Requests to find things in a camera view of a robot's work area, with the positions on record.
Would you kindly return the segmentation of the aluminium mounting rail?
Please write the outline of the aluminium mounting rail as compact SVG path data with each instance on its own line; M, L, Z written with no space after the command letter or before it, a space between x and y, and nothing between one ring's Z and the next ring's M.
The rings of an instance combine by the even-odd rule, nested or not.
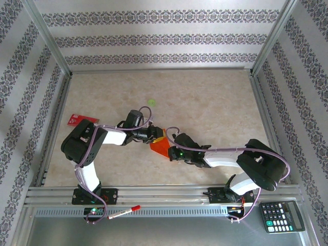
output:
M214 184L116 186L117 207L141 205L145 207L204 207L209 198L204 195ZM24 207L69 207L72 205L74 187L32 187L28 189ZM259 201L294 200L304 202L299 185L280 184L273 191L262 190Z

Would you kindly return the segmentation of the red card box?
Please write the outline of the red card box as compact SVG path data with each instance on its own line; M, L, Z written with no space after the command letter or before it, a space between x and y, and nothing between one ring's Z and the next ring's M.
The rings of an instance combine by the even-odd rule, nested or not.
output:
M89 120L92 123L99 123L98 118L83 116L79 114L72 114L70 119L68 120L67 125L70 127L76 127L83 119Z

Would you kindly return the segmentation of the steel shelf sheet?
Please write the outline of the steel shelf sheet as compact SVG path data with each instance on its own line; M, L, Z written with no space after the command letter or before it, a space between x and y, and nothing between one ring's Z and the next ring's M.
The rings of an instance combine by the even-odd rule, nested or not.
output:
M305 233L268 234L259 216L118 218L89 225L81 218L36 218L27 246L311 246Z

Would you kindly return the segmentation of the aluminium back rail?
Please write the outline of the aluminium back rail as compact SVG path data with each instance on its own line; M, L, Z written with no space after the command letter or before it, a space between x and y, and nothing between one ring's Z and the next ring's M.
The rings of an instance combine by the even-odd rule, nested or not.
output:
M141 73L141 72L165 72L165 71L211 71L211 70L246 70L245 67L179 67L179 68L150 68L150 69L125 69L125 70L85 70L85 71L72 71L72 75L85 75L85 74L111 74L111 73Z

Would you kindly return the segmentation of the aluminium frame post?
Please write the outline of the aluminium frame post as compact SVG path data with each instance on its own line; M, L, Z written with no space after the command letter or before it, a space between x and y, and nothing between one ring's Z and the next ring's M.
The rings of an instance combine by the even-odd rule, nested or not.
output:
M24 8L28 12L29 16L33 20L35 26L37 27L40 35L42 36L44 42L50 49L52 55L54 56L56 62L58 63L59 67L63 71L63 73L71 78L72 71L69 68L64 56L62 55L61 51L59 50L59 47L52 36L45 20L43 19L43 16L39 12L34 0L20 0L23 4Z
M269 55L273 45L275 44L276 40L280 36L280 33L283 31L283 28L290 18L290 15L293 13L295 6L297 5L299 0L285 0L284 5L275 21L274 25L272 26L267 39L264 42L263 47L261 48L255 63L251 68L251 75L255 77L259 70L261 69L265 59Z

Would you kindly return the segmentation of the black desk calculator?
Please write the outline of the black desk calculator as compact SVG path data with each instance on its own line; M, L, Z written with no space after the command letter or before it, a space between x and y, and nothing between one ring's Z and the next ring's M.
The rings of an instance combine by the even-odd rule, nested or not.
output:
M304 221L295 201L261 202L259 208L267 233L282 234L305 231Z

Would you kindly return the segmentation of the aluminium side rail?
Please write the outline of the aluminium side rail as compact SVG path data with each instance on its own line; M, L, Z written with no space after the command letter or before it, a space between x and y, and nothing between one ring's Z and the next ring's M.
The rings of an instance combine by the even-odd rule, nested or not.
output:
M40 163L31 182L32 187L40 187L43 185L44 174L49 168L57 134L59 131L60 121L62 119L65 103L67 100L71 77L72 76L65 76L61 83L59 93L55 101L56 104L52 110L51 121L48 126L46 138L43 144Z
M270 112L267 108L267 104L264 100L264 96L262 93L262 90L260 88L259 82L256 77L254 77L252 74L249 74L249 80L251 83L251 87L254 93L254 97L256 100L256 104L261 116L261 120L263 123L264 131L266 134L266 137L268 139L269 146L272 150L274 150L276 153L283 155L281 152L280 145L278 143L278 138L275 133L274 125L270 118Z

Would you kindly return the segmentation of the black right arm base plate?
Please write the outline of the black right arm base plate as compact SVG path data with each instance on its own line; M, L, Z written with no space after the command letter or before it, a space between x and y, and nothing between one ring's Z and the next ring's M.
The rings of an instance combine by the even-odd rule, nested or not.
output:
M232 191L225 191L223 187L209 187L203 195L207 196L210 204L212 203L239 203L239 202L254 202L255 196L253 191L248 191L243 195L237 195Z

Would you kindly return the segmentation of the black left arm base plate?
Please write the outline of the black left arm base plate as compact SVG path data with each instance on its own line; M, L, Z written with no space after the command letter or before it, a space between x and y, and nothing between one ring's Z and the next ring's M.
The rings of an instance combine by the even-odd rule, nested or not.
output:
M100 188L95 194L106 204L115 205L118 199L118 189ZM84 189L77 188L73 192L73 205L101 205L103 202Z

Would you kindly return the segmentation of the white marker with red cap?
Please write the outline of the white marker with red cap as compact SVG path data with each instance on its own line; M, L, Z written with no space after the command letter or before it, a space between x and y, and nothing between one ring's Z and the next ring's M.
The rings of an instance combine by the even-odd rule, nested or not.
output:
M117 217L120 217L122 215L126 215L126 214L129 214L129 213L132 213L132 212L135 212L135 211L138 211L141 209L141 206L140 205L137 205L137 206L134 206L134 207L131 207L129 209L125 209L125 210L122 210L122 211L118 211L116 213L113 213L113 214L110 214L108 216L108 219L111 220L111 219L114 219L114 218L117 218Z

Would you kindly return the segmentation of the left controller board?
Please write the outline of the left controller board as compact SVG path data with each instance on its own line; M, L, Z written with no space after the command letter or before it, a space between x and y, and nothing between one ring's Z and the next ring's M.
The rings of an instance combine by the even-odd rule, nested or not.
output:
M100 216L104 213L103 207L93 207L93 208L85 208L84 209L84 215L94 215L94 216Z

